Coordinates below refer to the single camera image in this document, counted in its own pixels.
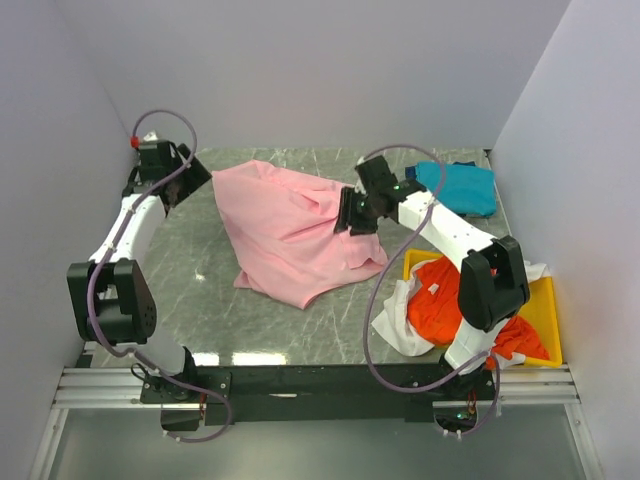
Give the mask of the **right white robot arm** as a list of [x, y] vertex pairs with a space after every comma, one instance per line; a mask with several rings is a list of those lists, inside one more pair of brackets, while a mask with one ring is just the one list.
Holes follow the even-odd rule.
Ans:
[[389, 218], [411, 232], [401, 251], [422, 237], [454, 265], [460, 275], [462, 320], [441, 357], [439, 380], [419, 390], [440, 388], [447, 397], [460, 399], [473, 388], [499, 332], [529, 301], [530, 289], [518, 241], [480, 230], [443, 205], [446, 167], [440, 159], [434, 162], [440, 176], [435, 190], [429, 190], [413, 178], [398, 179], [380, 151], [365, 155], [355, 166], [358, 186], [340, 193], [334, 231], [372, 234], [379, 219]]

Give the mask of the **pink t shirt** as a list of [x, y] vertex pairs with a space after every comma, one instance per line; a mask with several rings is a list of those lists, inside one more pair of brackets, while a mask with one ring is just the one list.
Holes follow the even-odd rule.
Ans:
[[249, 160], [212, 174], [215, 202], [240, 272], [234, 285], [299, 309], [377, 275], [377, 235], [334, 230], [342, 183]]

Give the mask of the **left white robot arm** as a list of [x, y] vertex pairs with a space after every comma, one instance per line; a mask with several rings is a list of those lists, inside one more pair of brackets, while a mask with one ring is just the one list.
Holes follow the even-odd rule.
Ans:
[[[170, 210], [211, 174], [184, 144], [144, 140], [122, 192], [120, 211], [105, 241], [85, 262], [70, 265], [66, 280], [79, 336], [104, 339], [134, 356], [143, 381], [176, 401], [193, 399], [200, 378], [190, 351], [157, 326], [158, 314], [140, 263]], [[99, 326], [102, 337], [94, 327]]]

